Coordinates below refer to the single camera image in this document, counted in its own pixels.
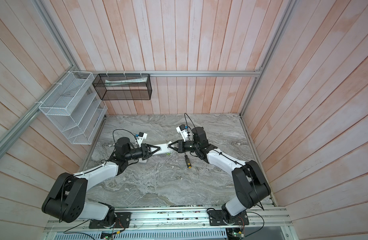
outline aluminum rail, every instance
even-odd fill
[[[249,145],[249,147],[250,147],[250,149],[251,149],[251,151],[253,153],[254,160],[255,160],[255,162],[258,163],[258,165],[260,166],[260,169],[263,171],[265,180],[267,180],[267,182],[269,182],[268,181],[268,178],[267,178],[267,174],[264,172],[264,167],[263,167],[263,164],[262,164],[262,162],[260,160],[260,156],[259,156],[259,154],[258,154],[258,152],[256,150],[254,141],[253,141],[253,139],[251,137],[251,134],[248,131],[248,127],[245,124],[244,118],[242,118],[241,116],[240,116],[240,123],[241,123],[241,126],[243,127],[243,131],[244,131],[245,137],[248,140],[248,145]],[[277,199],[276,199],[275,195],[273,194],[272,189],[271,189],[271,194],[270,195],[271,195],[271,199],[272,199],[273,205],[274,206],[277,206]]]
[[[75,66],[71,66],[68,71],[71,71]],[[68,72],[65,72],[57,81],[61,82]],[[6,133],[0,137],[0,159],[9,150],[9,148],[18,140],[22,133],[27,129],[27,127],[38,117],[40,114],[39,106],[49,94],[57,87],[57,84],[53,84],[43,96],[35,102],[24,114],[23,116],[10,128]]]
[[[284,15],[281,19],[279,28],[277,29],[275,37],[273,38],[271,46],[269,47],[269,50],[268,50],[267,54],[265,55],[263,65],[260,67],[260,70],[261,70],[260,73],[261,74],[260,74],[260,76],[258,76],[255,79],[255,82],[253,83],[251,91],[249,92],[248,97],[245,99],[245,102],[244,102],[244,105],[243,105],[243,108],[242,108],[242,112],[240,113],[241,116],[243,116],[245,114],[247,106],[251,102],[251,100],[254,96],[254,93],[257,89],[257,86],[260,83],[265,71],[267,70],[267,65],[268,65],[269,61],[272,59],[272,57],[273,57],[273,55],[274,55],[274,53],[275,53],[275,51],[276,51],[276,49],[277,49],[277,47],[280,43],[281,38],[285,33],[286,27],[288,26],[288,24],[289,24],[289,22],[292,18],[293,12],[294,12],[298,2],[299,2],[299,0],[290,0],[289,1],[288,6],[285,10],[285,13],[284,13]]]
[[[261,71],[93,71],[92,73],[147,73],[150,77],[258,77]]]
[[[115,208],[115,212],[131,212],[131,218],[128,230],[148,230],[148,229],[185,229],[185,228],[215,228],[210,226],[207,208],[221,209],[221,205],[216,206],[195,206],[195,207],[128,207]],[[249,225],[245,227],[260,227],[263,220],[255,212],[260,214],[265,226],[292,226],[289,214],[284,207],[274,207],[272,204],[263,204],[264,211],[259,207],[247,209],[247,219]],[[59,223],[57,218],[51,217],[44,232],[62,232],[72,226],[84,222],[83,220],[73,223]],[[84,223],[74,231],[97,231],[98,229],[89,229],[89,223]],[[238,227],[237,225],[223,225],[220,228]]]
[[[54,25],[52,18],[50,17],[47,9],[45,8],[43,2],[41,0],[32,0],[32,3],[40,16],[43,18],[47,28],[50,33],[54,37],[57,45],[61,48],[63,54],[66,59],[70,63],[70,68],[64,72],[57,82],[61,82],[65,76],[70,72],[76,69],[79,69],[76,65],[76,62],[67,48],[66,43],[64,42],[61,34],[57,30]],[[14,126],[5,132],[5,134],[0,138],[0,159],[4,156],[4,154],[9,150],[9,148],[18,140],[18,138],[22,135],[22,133],[27,129],[27,127],[38,117],[40,114],[39,106],[40,102],[44,101],[49,94],[56,88],[57,84],[53,84],[37,102],[35,102],[28,110],[23,114],[23,116],[14,124]]]

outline black cable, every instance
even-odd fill
[[[187,113],[184,113],[185,122],[187,122],[187,118],[185,117],[186,115],[188,116]],[[195,124],[193,124],[192,119],[189,116],[188,116],[188,118],[191,120],[193,127],[195,127]]]
[[[66,179],[63,181],[63,185],[62,185],[62,195],[60,198],[60,212],[59,212],[59,223],[61,223],[63,220],[62,219],[62,207],[63,207],[63,196],[64,196],[64,185],[66,184],[66,181],[68,181],[69,178],[74,177],[73,175],[66,177]]]
[[[77,226],[74,226],[74,227],[72,227],[72,228],[70,228],[70,229],[68,229],[68,230],[64,231],[63,233],[67,233],[67,234],[68,234],[68,233],[84,234],[84,235],[87,235],[88,237],[92,238],[93,240],[95,240],[91,235],[86,234],[86,233],[83,233],[83,232],[67,232],[67,231],[69,231],[69,230],[71,230],[71,229],[74,229],[74,228],[76,228],[76,227],[80,226],[81,224],[86,223],[86,222],[88,222],[88,221],[89,221],[89,219],[88,219],[87,221],[85,221],[85,222],[80,223],[80,224],[79,224],[79,225],[77,225]]]
[[[116,226],[116,218],[115,218],[115,220],[114,220],[114,225],[113,225],[113,228],[112,228],[112,236],[113,236],[113,230],[114,230],[114,227]]]
[[[137,162],[133,162],[133,163],[131,163],[131,164],[128,164],[128,166],[131,166],[131,165],[136,164],[136,163],[138,163],[138,162],[139,162],[139,160],[137,160]]]
[[[193,140],[193,132],[192,132],[192,128],[191,128],[191,127],[189,127],[189,126],[187,126],[187,127],[191,130],[191,133],[192,133],[192,140]]]
[[[113,134],[116,130],[123,130],[123,131],[127,131],[127,132],[129,132],[128,130],[121,129],[121,128],[119,128],[119,129],[115,129],[115,130],[112,132],[113,143],[116,143],[116,142],[115,142],[115,140],[114,140],[114,134]],[[137,147],[139,147],[139,143],[137,142],[137,138],[136,138],[136,136],[135,136],[132,132],[129,132],[129,133],[130,133],[130,134],[132,134],[132,136],[135,138],[135,140],[136,140],[136,144],[137,144]]]
[[[222,155],[222,156],[225,156],[222,152],[218,152],[218,151],[216,151],[215,149],[212,149],[213,151],[215,151],[215,152],[217,152],[219,155]],[[253,185],[254,185],[254,190],[255,190],[255,193],[256,193],[256,197],[257,197],[257,199],[259,199],[259,197],[258,197],[258,194],[257,194],[257,191],[256,191],[256,187],[255,187],[255,182],[254,182],[254,179],[252,178],[252,175],[251,175],[251,172],[249,171],[249,169],[246,167],[246,166],[244,166],[244,165],[242,165],[241,163],[239,163],[238,161],[235,161],[235,160],[232,160],[232,159],[230,159],[229,157],[227,157],[227,156],[225,156],[227,159],[229,159],[230,161],[233,161],[234,163],[236,163],[236,164],[238,164],[238,165],[241,165],[242,167],[244,167],[246,170],[247,170],[247,172],[249,173],[249,176],[250,176],[250,178],[252,179],[252,183],[253,183]],[[263,204],[261,204],[261,201],[259,201],[259,203],[260,203],[260,205],[261,205],[261,209],[263,209],[263,211],[264,211],[264,208],[263,208]]]
[[[208,212],[209,210],[215,210],[215,211],[216,211],[216,209],[214,209],[213,207],[210,207],[210,208],[208,208],[208,209],[206,210],[206,212],[207,212],[208,216],[213,217],[213,218],[215,218],[215,219],[216,219],[216,218],[218,218],[218,217],[215,217],[215,216],[210,215],[210,214],[209,214],[209,212]]]
[[[259,215],[259,217],[261,219],[263,219],[263,217],[260,214],[256,213],[256,212],[250,212],[250,213],[257,214],[257,215]],[[245,237],[250,236],[250,235],[252,235],[252,234],[257,233],[258,231],[260,231],[264,227],[264,224],[265,224],[265,221],[263,219],[263,225],[261,226],[261,228],[259,228],[258,230],[254,231],[253,233],[249,233],[248,235],[245,235]]]

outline black mesh basket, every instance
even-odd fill
[[[144,77],[146,81],[132,82]],[[100,73],[93,86],[101,100],[150,100],[152,94],[151,80],[146,73]]]

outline white mesh shelf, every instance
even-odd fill
[[[73,144],[91,144],[107,110],[96,93],[86,94],[92,81],[92,73],[71,72],[39,107]]]
[[[76,137],[72,137],[68,140],[73,144],[91,144],[106,111],[107,106],[105,106],[104,108],[97,108],[91,120],[89,121],[84,133],[77,135]]]
[[[93,82],[89,72],[70,72],[40,105],[44,114],[69,116]]]

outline wire mesh basket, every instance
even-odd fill
[[[87,94],[92,81],[92,73],[71,72],[39,107],[72,144],[91,144],[107,110]]]
[[[149,74],[100,73],[93,86],[101,100],[150,100]]]
[[[39,109],[49,115],[71,115],[93,81],[89,72],[70,72]]]

